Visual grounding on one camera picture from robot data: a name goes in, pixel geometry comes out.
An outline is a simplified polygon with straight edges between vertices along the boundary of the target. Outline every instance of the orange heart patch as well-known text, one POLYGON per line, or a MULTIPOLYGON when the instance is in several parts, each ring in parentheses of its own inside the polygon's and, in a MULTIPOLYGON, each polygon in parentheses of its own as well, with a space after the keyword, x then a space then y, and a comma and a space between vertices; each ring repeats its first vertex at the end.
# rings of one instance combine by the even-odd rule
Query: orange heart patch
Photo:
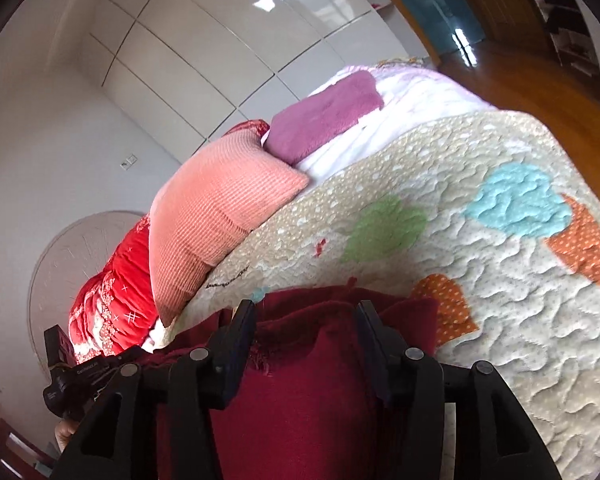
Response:
POLYGON ((573 272, 600 286, 600 226, 584 205, 568 195, 563 198, 571 206, 571 224, 546 244, 573 272))
POLYGON ((410 298, 434 298, 440 304, 436 328, 437 347, 478 330, 478 326, 471 319, 471 311, 462 288, 444 274, 430 274, 420 280, 413 288, 410 298))

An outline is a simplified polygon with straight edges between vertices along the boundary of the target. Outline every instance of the patchwork quilt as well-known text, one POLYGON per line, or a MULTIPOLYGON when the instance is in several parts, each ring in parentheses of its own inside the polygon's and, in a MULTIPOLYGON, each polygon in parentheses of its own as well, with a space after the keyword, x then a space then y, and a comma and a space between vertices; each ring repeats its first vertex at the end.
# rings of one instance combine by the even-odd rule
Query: patchwork quilt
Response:
MULTIPOLYGON (((600 202, 539 121, 488 111, 405 132, 252 232, 161 345, 243 298, 344 283, 437 298, 437 359, 494 363, 563 478, 596 477, 600 202)), ((451 407, 447 422, 449 458, 451 407)))

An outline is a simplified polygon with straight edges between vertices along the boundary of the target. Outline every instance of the screw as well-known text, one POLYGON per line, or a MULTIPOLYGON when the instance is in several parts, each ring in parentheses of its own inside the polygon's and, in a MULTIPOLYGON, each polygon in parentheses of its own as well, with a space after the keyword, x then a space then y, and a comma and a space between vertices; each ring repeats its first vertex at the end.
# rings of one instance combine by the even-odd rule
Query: screw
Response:
POLYGON ((124 376, 124 377, 131 377, 132 375, 134 375, 136 372, 138 371, 138 365, 135 365, 133 363, 127 363, 126 365, 124 365, 122 368, 120 368, 120 373, 124 376))
POLYGON ((487 361, 478 361, 475 364, 475 369, 483 375, 489 375, 493 372, 493 365, 487 361))
POLYGON ((424 352, 419 348, 416 348, 415 346, 407 348, 404 351, 404 354, 407 356, 407 358, 411 359, 412 361, 419 361, 424 357, 424 352))
POLYGON ((192 361, 203 361, 209 355, 209 350, 206 348, 194 348, 189 352, 189 357, 192 361))

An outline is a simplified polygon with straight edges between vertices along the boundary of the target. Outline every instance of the blue heart patch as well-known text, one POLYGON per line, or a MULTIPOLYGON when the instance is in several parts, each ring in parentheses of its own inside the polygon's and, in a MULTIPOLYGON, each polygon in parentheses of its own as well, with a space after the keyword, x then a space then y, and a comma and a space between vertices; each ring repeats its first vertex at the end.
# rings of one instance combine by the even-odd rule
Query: blue heart patch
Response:
POLYGON ((509 162, 482 183, 464 214, 507 235, 549 237, 571 223, 571 208, 538 167, 509 162))

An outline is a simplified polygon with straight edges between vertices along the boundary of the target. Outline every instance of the purple fleece pillow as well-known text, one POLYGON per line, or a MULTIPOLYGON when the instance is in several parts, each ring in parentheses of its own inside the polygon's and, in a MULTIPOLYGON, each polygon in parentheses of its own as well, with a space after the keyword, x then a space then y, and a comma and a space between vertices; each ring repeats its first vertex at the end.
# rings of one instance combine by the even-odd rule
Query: purple fleece pillow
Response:
POLYGON ((354 72, 275 115, 264 149, 294 166, 382 106, 374 77, 354 72))

